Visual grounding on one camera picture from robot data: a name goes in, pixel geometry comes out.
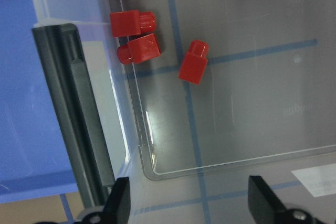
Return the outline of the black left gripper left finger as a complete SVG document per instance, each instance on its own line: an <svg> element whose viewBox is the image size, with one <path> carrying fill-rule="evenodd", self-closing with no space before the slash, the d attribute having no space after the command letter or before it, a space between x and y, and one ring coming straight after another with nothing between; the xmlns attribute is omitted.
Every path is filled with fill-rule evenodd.
<svg viewBox="0 0 336 224"><path fill-rule="evenodd" d="M118 178L102 211L102 223L128 223L131 211L130 180Z"/></svg>

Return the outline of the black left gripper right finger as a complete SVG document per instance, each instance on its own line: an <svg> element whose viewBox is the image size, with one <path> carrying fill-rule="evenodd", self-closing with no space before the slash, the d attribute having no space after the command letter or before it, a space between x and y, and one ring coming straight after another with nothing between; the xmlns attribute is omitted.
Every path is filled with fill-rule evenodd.
<svg viewBox="0 0 336 224"><path fill-rule="evenodd" d="M255 223L291 223L288 209L261 176L249 176L248 209Z"/></svg>

